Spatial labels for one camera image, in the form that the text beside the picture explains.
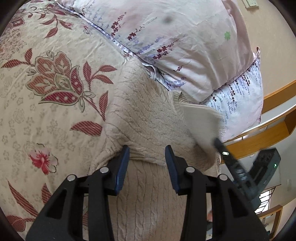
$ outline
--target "red flower pattern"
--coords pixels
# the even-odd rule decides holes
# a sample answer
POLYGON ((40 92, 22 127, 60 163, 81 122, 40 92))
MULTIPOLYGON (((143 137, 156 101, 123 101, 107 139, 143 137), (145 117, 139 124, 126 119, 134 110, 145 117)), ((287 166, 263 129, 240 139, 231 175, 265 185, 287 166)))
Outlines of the red flower pattern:
POLYGON ((177 72, 177 71, 181 71, 182 67, 183 67, 183 65, 179 66, 179 67, 177 68, 177 70, 174 70, 174 71, 175 71, 175 72, 177 72))
MULTIPOLYGON (((1 68, 13 68, 20 64, 35 67, 36 70, 29 69, 27 71, 28 75, 32 76, 32 78, 25 85, 35 95, 42 96, 39 103, 49 102, 68 106, 78 103, 79 109, 83 112, 86 101, 97 111, 103 121, 105 121, 108 91, 101 95, 98 108, 93 101, 96 95, 91 92, 91 83, 94 79, 97 79, 106 84, 113 84, 109 77, 98 73, 116 71, 116 68, 111 65, 102 65, 92 74, 91 67, 86 62, 83 66, 83 75, 88 84, 89 91, 83 91, 83 82, 78 72, 80 66, 72 67, 70 59, 63 52, 58 52, 54 55, 53 52, 47 51, 47 57, 38 56, 35 59, 35 64, 31 63, 32 54, 32 49, 29 49, 25 54, 26 61, 12 59, 2 65, 1 68)), ((87 135, 99 136, 102 127, 97 123, 82 121, 72 126, 71 130, 81 131, 87 135)), ((35 161, 34 164, 36 167, 39 167, 40 161, 35 161)))
POLYGON ((178 42, 179 39, 175 40, 174 42, 170 43, 168 46, 162 46, 161 48, 157 49, 158 54, 153 56, 154 59, 160 59, 162 56, 166 56, 169 54, 167 50, 172 51, 172 47, 176 42, 178 42))
POLYGON ((43 144, 37 144, 37 148, 28 153, 33 165, 37 168, 41 168, 45 175, 50 172, 55 173, 57 171, 58 159, 52 155, 48 148, 45 148, 43 144))
POLYGON ((28 18, 31 18, 34 13, 38 13, 38 14, 40 14, 39 19, 42 19, 42 18, 46 17, 46 14, 53 13, 54 16, 52 19, 42 23, 44 25, 48 25, 48 24, 51 24, 54 21, 56 21, 56 26, 54 28, 52 28, 48 32, 48 34, 46 35, 46 38, 49 38, 49 37, 54 36, 58 32, 58 27, 57 27, 58 23, 60 23, 64 28, 67 28, 70 30, 73 25, 72 23, 68 23, 68 22, 64 22, 62 20, 59 20, 56 15, 61 15, 61 16, 71 15, 71 16, 74 16, 77 18, 76 15, 74 15, 66 10, 61 9, 56 3, 54 3, 54 4, 49 3, 44 8, 40 8, 40 10, 37 10, 37 9, 38 8, 35 6, 31 6, 30 9, 19 9, 15 13, 15 15, 12 17, 9 24, 7 25, 7 29, 19 27, 19 26, 25 24, 25 20, 24 20, 25 15, 28 15, 28 18))
POLYGON ((124 12, 124 14, 120 15, 117 18, 117 21, 114 21, 114 23, 112 24, 111 28, 113 29, 113 32, 111 33, 111 36, 114 37, 115 33, 118 32, 118 29, 121 28, 121 25, 119 24, 119 21, 121 21, 124 17, 124 15, 126 15, 126 12, 124 12))
POLYGON ((136 29, 135 29, 136 31, 135 31, 134 33, 131 32, 131 33, 129 34, 129 36, 127 37, 127 39, 128 39, 128 40, 132 40, 133 37, 137 36, 136 33, 137 33, 137 32, 140 32, 142 28, 144 28, 144 26, 141 26, 141 27, 139 28, 139 30, 136 28, 136 29))
MULTIPOLYGON (((34 222, 37 215, 38 211, 33 207, 32 204, 30 204, 18 191, 16 191, 8 182, 9 189, 15 198, 16 202, 25 210, 27 211, 30 215, 33 216, 33 218, 21 218, 18 216, 14 215, 7 215, 6 218, 11 224, 11 226, 17 231, 17 232, 23 232, 26 229, 26 222, 34 222)), ((42 190, 41 190, 41 199, 44 204, 48 202, 48 200, 51 197, 51 193, 49 192, 46 183, 43 185, 42 190)))

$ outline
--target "beige knit sweater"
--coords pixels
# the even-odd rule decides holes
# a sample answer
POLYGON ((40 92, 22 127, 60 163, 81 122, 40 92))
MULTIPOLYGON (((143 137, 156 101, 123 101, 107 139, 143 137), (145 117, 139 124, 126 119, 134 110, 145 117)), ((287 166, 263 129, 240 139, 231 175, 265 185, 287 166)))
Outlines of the beige knit sweater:
POLYGON ((122 145, 130 147, 123 190, 109 198, 115 240, 180 239, 186 197, 172 189, 166 145, 201 171, 213 166, 206 174, 217 176, 215 160, 207 160, 184 123, 179 96, 149 79, 136 59, 122 72, 98 143, 100 154, 90 169, 92 173, 105 165, 122 145))

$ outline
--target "pillow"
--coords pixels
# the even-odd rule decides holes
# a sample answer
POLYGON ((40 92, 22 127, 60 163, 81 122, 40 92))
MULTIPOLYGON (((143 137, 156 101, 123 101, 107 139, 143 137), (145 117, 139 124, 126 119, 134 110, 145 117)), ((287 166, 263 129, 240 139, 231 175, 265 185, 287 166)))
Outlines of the pillow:
POLYGON ((256 60, 231 84, 223 85, 200 104, 212 107, 223 116, 221 141, 236 137, 260 119, 263 85, 260 73, 260 49, 256 60))
POLYGON ((58 0, 158 67, 168 89, 196 102, 239 77, 253 61, 234 0, 58 0))

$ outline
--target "pink pillowcase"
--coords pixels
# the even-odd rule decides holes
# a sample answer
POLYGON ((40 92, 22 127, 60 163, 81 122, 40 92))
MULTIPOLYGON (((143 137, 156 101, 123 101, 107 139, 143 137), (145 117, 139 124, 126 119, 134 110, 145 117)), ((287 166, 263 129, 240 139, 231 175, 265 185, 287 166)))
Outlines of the pink pillowcase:
POLYGON ((81 13, 146 62, 169 89, 200 102, 253 61, 234 0, 58 0, 81 13))

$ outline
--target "wooden bed frame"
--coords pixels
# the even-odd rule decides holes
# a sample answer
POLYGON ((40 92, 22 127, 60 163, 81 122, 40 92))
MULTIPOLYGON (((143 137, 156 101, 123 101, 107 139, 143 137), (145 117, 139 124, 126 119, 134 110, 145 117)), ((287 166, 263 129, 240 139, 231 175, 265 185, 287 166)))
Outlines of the wooden bed frame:
POLYGON ((296 105, 281 115, 262 123, 224 144, 236 159, 240 159, 268 148, 287 138, 296 127, 296 105))
POLYGON ((277 205, 271 209, 266 210, 265 212, 257 214, 258 218, 265 218, 272 214, 275 214, 274 224, 271 229, 271 233, 269 235, 270 241, 274 239, 276 231, 279 227, 279 221, 281 219, 281 213, 283 211, 283 206, 277 205))
POLYGON ((284 87, 264 96, 262 114, 283 104, 287 100, 293 98, 296 95, 296 80, 285 85, 284 87))
MULTIPOLYGON (((0 35, 3 33, 5 27, 13 17, 13 15, 16 13, 16 11, 28 0, 2 0, 1 1, 1 7, 0 7, 0 35)), ((280 11, 280 13, 283 15, 283 17, 286 19, 287 23, 290 25, 292 31, 294 32, 296 36, 296 3, 295 1, 290 0, 269 0, 272 2, 277 9, 280 11)), ((272 105, 268 104, 268 107, 266 109, 273 108, 272 105)), ((280 239, 276 238, 274 241, 295 241, 295 234, 291 235, 291 232, 293 233, 293 226, 296 224, 296 211, 294 212, 294 216, 288 220, 287 223, 289 223, 289 226, 286 228, 283 228, 283 232, 281 231, 279 234, 280 239)), ((2 240, 7 241, 23 241, 23 239, 20 237, 20 235, 14 230, 14 228, 11 226, 11 224, 8 222, 8 220, 5 217, 5 214, 3 213, 2 209, 0 208, 0 236, 2 240)))

